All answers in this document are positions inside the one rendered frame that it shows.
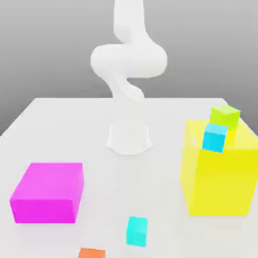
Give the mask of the small sky blue cube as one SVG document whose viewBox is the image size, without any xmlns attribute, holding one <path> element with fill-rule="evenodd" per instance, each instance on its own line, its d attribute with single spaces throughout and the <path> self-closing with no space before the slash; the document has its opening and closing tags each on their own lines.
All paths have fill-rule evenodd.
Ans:
<svg viewBox="0 0 258 258">
<path fill-rule="evenodd" d="M 208 123 L 206 125 L 202 149 L 217 153 L 223 153 L 228 126 Z"/>
</svg>

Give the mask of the small lime green cube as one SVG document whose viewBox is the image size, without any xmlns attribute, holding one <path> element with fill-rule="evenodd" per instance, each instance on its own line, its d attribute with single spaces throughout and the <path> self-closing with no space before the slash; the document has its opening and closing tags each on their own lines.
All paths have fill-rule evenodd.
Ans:
<svg viewBox="0 0 258 258">
<path fill-rule="evenodd" d="M 230 131 L 235 130 L 240 114 L 240 110 L 229 105 L 215 106 L 211 109 L 210 123 L 228 126 Z"/>
</svg>

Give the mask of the small cyan cube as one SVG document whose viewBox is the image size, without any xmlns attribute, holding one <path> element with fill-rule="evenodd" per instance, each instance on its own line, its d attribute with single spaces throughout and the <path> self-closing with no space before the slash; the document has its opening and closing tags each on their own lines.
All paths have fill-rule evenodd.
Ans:
<svg viewBox="0 0 258 258">
<path fill-rule="evenodd" d="M 126 228 L 128 245 L 145 247 L 147 241 L 148 219 L 130 216 Z"/>
</svg>

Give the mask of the small orange cube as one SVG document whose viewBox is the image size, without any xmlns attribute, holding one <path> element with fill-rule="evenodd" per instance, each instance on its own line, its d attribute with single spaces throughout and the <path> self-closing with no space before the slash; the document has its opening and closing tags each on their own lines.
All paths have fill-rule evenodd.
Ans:
<svg viewBox="0 0 258 258">
<path fill-rule="evenodd" d="M 105 250 L 95 248 L 81 248 L 78 258 L 105 258 Z"/>
</svg>

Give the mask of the large magenta box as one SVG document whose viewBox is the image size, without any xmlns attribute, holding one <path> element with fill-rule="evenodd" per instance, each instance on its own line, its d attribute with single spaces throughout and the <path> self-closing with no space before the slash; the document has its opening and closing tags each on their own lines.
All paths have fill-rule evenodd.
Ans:
<svg viewBox="0 0 258 258">
<path fill-rule="evenodd" d="M 83 189 L 82 163 L 31 163 L 10 198 L 14 220 L 75 223 Z"/>
</svg>

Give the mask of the large yellow box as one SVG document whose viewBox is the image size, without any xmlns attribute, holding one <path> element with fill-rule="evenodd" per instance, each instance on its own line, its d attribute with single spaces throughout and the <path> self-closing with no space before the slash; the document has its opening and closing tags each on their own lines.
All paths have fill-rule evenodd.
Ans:
<svg viewBox="0 0 258 258">
<path fill-rule="evenodd" d="M 192 216 L 246 216 L 258 181 L 258 136 L 240 120 L 222 153 L 202 149 L 206 120 L 187 120 L 180 183 Z"/>
</svg>

